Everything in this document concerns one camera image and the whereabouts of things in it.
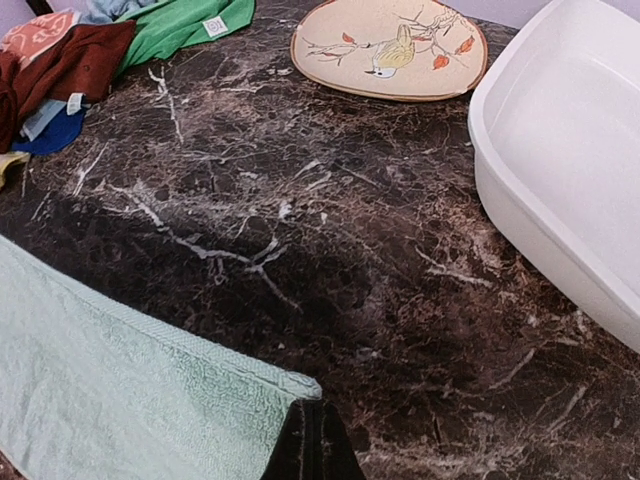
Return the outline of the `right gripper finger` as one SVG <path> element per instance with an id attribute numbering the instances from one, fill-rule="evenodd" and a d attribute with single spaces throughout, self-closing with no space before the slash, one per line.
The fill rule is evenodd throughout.
<path id="1" fill-rule="evenodd" d="M 324 399 L 294 401 L 262 480 L 364 479 L 335 405 Z"/>

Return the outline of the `mint green panda towel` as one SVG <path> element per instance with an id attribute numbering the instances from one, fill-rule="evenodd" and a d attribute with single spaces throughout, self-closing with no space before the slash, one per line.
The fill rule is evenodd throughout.
<path id="1" fill-rule="evenodd" d="M 321 395 L 1 243 L 1 450 L 29 479 L 257 479 Z"/>

